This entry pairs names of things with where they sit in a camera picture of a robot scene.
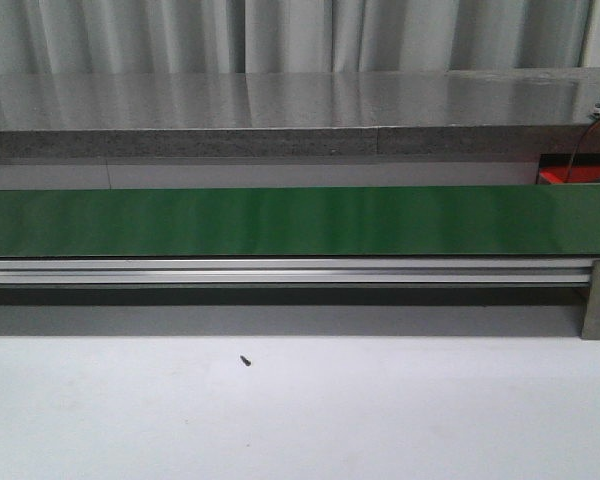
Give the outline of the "green conveyor belt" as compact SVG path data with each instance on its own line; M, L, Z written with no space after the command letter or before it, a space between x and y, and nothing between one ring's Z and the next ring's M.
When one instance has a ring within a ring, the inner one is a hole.
M0 257L600 256L600 185L0 191Z

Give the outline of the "grey stone-look back shelf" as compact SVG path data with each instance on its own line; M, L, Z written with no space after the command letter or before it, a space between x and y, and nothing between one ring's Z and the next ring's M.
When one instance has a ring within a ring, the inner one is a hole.
M0 158L600 153L600 68L0 75Z

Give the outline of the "red plastic tray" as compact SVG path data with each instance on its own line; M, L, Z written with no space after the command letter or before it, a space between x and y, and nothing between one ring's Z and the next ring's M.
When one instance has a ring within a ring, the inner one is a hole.
M577 154L572 163L568 155L542 155L538 184L600 184L600 154Z

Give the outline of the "grey curtain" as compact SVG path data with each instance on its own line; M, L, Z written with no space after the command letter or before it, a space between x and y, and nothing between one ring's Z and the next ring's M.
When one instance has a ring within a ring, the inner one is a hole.
M578 66L590 1L0 1L0 74Z

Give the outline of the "aluminium conveyor side rail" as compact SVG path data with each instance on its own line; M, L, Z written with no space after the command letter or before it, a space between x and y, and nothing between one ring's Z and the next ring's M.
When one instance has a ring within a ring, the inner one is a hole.
M587 258L0 260L0 285L587 284Z

